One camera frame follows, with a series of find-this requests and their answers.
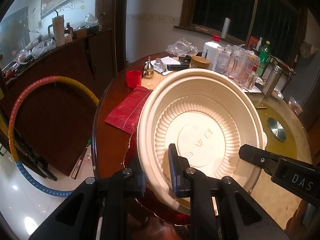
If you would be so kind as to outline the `large beige ribbed bowl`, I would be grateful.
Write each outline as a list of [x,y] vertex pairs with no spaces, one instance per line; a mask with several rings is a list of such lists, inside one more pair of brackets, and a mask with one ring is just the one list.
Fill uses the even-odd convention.
[[187,69],[170,74],[151,92],[139,117],[137,152],[149,186],[171,210],[190,212],[190,200],[174,196],[169,145],[205,175],[230,176],[247,192],[261,169],[240,159],[248,144],[260,149],[267,137],[253,103],[227,77],[211,70]]

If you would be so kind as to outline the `round metal turntable disc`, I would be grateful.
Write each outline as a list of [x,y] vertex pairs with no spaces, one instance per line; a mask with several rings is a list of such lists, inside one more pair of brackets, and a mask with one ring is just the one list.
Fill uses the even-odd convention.
[[285,129],[282,124],[274,118],[267,119],[267,125],[271,133],[276,137],[280,142],[284,142],[286,140]]

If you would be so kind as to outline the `gold pen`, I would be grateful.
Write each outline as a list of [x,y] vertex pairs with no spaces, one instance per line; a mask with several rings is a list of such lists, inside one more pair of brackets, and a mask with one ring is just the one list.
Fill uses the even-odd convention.
[[268,109],[267,106],[257,106],[255,109]]

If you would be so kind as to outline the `blue white plate with food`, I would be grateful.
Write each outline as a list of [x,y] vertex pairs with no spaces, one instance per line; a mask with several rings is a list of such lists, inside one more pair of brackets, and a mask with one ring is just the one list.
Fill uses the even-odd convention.
[[276,94],[281,99],[284,98],[283,94],[281,93],[281,91],[277,87],[274,88],[273,93]]

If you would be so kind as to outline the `stainless steel thermos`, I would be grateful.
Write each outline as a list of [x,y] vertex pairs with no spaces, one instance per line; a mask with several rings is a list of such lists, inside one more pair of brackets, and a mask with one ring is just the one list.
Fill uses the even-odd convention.
[[276,87],[283,70],[278,66],[274,65],[270,71],[268,78],[263,86],[262,93],[266,98],[270,97],[274,88]]

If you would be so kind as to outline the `dark wooden sideboard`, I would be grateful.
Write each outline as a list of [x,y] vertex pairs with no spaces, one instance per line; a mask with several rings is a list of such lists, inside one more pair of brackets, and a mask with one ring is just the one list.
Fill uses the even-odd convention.
[[[9,81],[1,110],[9,117],[20,94],[49,76],[79,81],[100,98],[114,74],[113,34],[102,30],[49,52]],[[33,153],[69,175],[91,137],[96,109],[76,87],[60,82],[42,85],[18,110],[14,126],[18,153]]]

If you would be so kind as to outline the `red plastic bag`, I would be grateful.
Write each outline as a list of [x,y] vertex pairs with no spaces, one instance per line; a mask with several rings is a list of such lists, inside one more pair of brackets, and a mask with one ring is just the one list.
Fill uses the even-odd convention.
[[141,85],[135,89],[106,117],[105,123],[112,125],[126,133],[133,134],[144,104],[152,90]]

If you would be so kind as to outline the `clear bag with liquor bottle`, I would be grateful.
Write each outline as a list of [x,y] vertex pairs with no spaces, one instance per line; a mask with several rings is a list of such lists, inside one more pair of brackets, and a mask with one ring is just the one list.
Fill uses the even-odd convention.
[[238,78],[241,88],[246,89],[249,79],[257,71],[260,64],[259,56],[260,52],[256,49],[252,49],[248,52],[244,66]]

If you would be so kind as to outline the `clear glass mug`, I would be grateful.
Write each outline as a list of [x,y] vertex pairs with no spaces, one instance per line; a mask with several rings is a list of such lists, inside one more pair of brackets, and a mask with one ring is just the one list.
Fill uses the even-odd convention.
[[248,54],[248,50],[237,45],[232,46],[232,53],[228,61],[229,65],[225,72],[228,78],[236,80],[240,78]]

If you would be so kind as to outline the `white lotion tube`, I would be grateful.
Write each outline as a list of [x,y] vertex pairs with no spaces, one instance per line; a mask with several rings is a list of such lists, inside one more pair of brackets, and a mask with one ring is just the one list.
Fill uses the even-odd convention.
[[222,75],[225,74],[229,66],[231,53],[232,53],[232,48],[230,45],[227,45],[226,47],[218,47],[214,64],[213,64],[213,71]]

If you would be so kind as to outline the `green plastic soda bottle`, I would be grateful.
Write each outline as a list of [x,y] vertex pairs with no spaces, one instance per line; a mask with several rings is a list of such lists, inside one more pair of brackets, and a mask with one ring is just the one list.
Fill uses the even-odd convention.
[[260,64],[256,70],[256,74],[258,76],[262,76],[270,58],[270,42],[266,41],[266,43],[263,46],[260,46],[259,52],[260,52],[260,55],[259,55]]

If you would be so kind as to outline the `multicolour hula hoop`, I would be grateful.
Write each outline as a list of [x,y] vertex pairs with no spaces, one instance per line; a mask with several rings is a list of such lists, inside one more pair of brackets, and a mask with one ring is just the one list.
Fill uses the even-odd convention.
[[15,148],[15,126],[37,154],[68,176],[88,145],[98,105],[99,99],[89,88],[63,76],[39,79],[18,96],[10,114],[9,146],[19,171],[31,185],[51,196],[71,195],[71,191],[41,184],[26,170]]

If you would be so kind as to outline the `white red liquor bottle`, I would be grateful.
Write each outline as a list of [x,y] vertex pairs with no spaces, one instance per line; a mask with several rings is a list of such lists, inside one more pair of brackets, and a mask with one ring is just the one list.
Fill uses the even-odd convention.
[[202,50],[202,58],[207,59],[210,62],[209,70],[213,70],[217,49],[220,46],[220,36],[213,35],[212,40],[204,44]]

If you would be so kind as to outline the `red plastic cup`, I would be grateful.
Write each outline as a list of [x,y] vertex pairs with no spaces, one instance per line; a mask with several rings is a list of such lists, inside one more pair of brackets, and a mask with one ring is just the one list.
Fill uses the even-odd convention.
[[141,85],[142,72],[139,70],[130,70],[126,73],[126,84],[129,88],[135,88]]

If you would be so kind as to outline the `golden pagoda ornament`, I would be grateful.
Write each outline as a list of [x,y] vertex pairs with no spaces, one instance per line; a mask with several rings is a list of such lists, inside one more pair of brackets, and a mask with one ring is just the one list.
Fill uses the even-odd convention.
[[151,79],[153,78],[153,75],[154,75],[153,65],[151,63],[150,57],[148,57],[148,60],[144,66],[143,76],[146,79]]

